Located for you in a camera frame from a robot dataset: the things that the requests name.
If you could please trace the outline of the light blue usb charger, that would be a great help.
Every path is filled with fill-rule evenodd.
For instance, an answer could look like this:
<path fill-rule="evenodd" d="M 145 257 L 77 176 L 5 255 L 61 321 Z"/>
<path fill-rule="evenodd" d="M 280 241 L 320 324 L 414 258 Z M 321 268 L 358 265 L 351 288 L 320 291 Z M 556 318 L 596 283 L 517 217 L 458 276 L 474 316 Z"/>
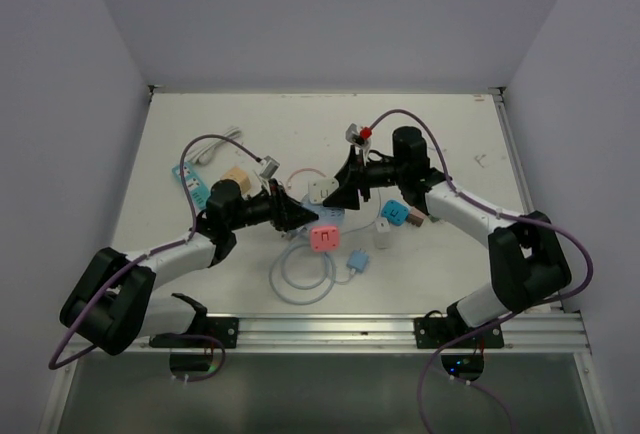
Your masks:
<path fill-rule="evenodd" d="M 346 262 L 346 267 L 350 276 L 362 274 L 367 269 L 368 265 L 369 255 L 361 249 L 352 251 Z"/>

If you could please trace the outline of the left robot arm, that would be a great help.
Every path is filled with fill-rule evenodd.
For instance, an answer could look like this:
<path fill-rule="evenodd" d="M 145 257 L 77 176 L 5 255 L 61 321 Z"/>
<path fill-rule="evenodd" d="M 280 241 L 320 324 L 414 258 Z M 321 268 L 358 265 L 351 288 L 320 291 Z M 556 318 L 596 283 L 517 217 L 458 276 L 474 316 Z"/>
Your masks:
<path fill-rule="evenodd" d="M 288 232 L 318 218 L 275 180 L 254 197 L 244 197 L 232 180 L 219 181 L 184 237 L 138 253 L 99 250 L 63 304 L 60 321 L 110 355 L 146 336 L 175 336 L 185 346 L 197 346 L 211 332 L 206 307 L 179 293 L 154 299 L 153 291 L 221 263 L 235 247 L 239 229 L 269 223 Z"/>

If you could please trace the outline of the blue square adapter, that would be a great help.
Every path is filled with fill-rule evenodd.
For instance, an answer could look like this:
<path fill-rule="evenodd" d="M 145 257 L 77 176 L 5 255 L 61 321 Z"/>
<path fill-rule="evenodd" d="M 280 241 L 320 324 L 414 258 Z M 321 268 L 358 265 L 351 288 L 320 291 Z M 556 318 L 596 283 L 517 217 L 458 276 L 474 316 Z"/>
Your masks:
<path fill-rule="evenodd" d="M 407 220 L 409 208 L 397 200 L 388 200 L 381 209 L 380 215 L 391 225 L 401 226 Z"/>

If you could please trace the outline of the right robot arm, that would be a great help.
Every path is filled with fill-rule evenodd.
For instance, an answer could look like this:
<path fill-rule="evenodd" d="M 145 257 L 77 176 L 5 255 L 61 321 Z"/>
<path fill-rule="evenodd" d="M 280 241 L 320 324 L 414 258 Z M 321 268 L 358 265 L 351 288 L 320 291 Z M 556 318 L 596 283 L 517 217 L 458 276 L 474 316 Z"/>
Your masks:
<path fill-rule="evenodd" d="M 348 157 L 337 172 L 337 188 L 323 206 L 357 210 L 374 188 L 395 186 L 403 200 L 424 215 L 448 222 L 466 233 L 489 254 L 490 280 L 446 310 L 445 333 L 451 343 L 468 346 L 484 326 L 497 318 L 520 313 L 546 299 L 571 281 L 566 258 L 548 218 L 504 212 L 481 199 L 464 196 L 432 166 L 421 131 L 403 126 L 392 133 L 393 153 L 367 159 L 371 131 L 350 125 Z"/>

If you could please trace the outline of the pink cube plug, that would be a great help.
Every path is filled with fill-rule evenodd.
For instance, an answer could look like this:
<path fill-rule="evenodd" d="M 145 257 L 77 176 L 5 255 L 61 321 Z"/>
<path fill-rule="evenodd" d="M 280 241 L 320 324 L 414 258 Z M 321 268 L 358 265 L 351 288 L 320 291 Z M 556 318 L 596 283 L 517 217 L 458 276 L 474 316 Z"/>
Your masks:
<path fill-rule="evenodd" d="M 314 252 L 331 252 L 339 248 L 341 234 L 337 226 L 326 225 L 314 227 L 309 233 L 310 247 Z"/>

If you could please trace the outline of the light blue round socket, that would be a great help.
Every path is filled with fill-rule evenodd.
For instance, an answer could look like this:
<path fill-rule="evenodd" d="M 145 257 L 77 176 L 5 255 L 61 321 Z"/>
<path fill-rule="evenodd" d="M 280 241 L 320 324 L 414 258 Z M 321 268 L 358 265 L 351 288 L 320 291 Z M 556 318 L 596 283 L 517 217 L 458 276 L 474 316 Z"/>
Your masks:
<path fill-rule="evenodd" d="M 344 223 L 345 211 L 341 208 L 317 206 L 318 225 L 341 226 Z"/>

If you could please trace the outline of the tan wooden socket cube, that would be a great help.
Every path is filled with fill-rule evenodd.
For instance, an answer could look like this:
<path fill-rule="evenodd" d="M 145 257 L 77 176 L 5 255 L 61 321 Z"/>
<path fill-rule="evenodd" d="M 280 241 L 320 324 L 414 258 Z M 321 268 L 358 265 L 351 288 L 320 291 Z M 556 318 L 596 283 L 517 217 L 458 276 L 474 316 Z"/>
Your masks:
<path fill-rule="evenodd" d="M 234 181 L 239 186 L 242 195 L 249 194 L 252 188 L 249 174 L 237 166 L 226 171 L 221 176 L 221 180 Z"/>

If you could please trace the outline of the teal power strip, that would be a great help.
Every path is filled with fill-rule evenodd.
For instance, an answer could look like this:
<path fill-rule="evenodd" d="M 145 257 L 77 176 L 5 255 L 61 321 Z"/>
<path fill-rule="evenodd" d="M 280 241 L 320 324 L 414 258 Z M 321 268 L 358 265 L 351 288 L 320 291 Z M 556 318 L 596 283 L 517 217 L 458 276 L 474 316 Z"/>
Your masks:
<path fill-rule="evenodd" d="M 196 212 L 199 213 L 206 208 L 210 189 L 199 176 L 195 167 L 187 161 L 184 162 L 183 177 L 186 182 L 189 197 L 192 200 Z"/>

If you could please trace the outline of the white charger plug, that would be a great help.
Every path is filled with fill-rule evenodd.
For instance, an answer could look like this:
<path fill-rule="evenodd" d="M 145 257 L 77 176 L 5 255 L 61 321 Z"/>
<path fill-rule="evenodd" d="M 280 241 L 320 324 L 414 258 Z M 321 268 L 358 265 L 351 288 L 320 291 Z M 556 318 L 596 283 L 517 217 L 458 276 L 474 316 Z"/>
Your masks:
<path fill-rule="evenodd" d="M 387 218 L 378 217 L 374 223 L 373 233 L 374 245 L 377 249 L 388 249 L 391 247 L 391 225 Z"/>

